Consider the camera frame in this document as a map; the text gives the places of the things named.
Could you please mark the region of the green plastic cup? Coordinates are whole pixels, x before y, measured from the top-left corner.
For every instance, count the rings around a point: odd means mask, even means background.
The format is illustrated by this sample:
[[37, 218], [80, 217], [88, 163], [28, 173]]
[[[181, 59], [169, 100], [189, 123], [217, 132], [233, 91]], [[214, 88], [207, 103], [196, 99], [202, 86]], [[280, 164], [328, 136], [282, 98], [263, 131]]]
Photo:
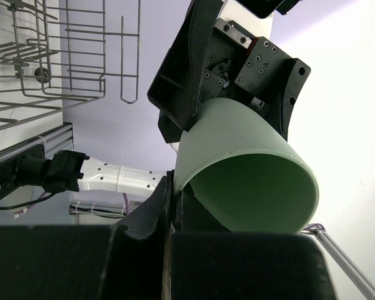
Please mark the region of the green plastic cup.
[[233, 232], [298, 233], [319, 202], [314, 173], [287, 141], [258, 113], [222, 97], [204, 102], [181, 136], [174, 192], [186, 186]]

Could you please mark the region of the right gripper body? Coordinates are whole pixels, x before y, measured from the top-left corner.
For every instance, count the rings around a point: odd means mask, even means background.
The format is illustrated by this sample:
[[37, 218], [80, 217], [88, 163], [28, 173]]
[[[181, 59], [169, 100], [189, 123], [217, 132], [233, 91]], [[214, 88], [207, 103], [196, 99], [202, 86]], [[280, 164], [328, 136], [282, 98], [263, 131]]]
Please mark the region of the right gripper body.
[[208, 99], [233, 99], [262, 117], [268, 81], [290, 58], [268, 38], [219, 18], [206, 47], [202, 93]]

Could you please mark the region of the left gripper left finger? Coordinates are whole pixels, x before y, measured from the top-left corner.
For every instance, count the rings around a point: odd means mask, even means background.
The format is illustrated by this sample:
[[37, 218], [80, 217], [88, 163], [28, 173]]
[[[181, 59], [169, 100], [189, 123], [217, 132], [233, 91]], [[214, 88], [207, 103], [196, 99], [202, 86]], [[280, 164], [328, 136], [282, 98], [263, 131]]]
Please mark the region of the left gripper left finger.
[[0, 299], [169, 299], [172, 187], [115, 224], [0, 226]]

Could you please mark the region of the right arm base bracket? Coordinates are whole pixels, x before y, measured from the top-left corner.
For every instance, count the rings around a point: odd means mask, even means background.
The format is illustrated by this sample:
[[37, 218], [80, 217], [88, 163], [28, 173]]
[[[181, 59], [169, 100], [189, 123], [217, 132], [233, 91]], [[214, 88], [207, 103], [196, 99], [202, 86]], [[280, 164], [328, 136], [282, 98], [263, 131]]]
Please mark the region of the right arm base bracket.
[[0, 200], [21, 186], [40, 186], [47, 165], [43, 144], [3, 156], [0, 159]]

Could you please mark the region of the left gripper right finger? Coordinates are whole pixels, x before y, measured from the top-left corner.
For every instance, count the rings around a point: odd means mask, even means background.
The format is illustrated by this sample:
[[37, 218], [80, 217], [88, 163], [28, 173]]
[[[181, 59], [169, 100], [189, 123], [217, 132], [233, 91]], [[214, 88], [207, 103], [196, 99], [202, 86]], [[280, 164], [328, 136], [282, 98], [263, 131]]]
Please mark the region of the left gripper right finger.
[[187, 188], [171, 201], [171, 299], [336, 299], [303, 234], [229, 232]]

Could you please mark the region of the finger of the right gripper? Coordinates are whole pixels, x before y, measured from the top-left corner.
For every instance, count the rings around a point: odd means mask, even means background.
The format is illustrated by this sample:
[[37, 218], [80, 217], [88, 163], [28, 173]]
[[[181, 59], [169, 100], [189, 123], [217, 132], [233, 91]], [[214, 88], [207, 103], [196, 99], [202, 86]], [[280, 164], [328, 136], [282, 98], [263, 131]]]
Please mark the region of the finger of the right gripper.
[[290, 58], [284, 60], [267, 82], [262, 118], [284, 140], [288, 139], [293, 109], [310, 73], [311, 68], [306, 63], [298, 58]]
[[203, 90], [206, 47], [222, 1], [192, 1], [175, 40], [147, 92], [159, 109], [157, 122], [166, 143], [177, 143], [196, 121]]

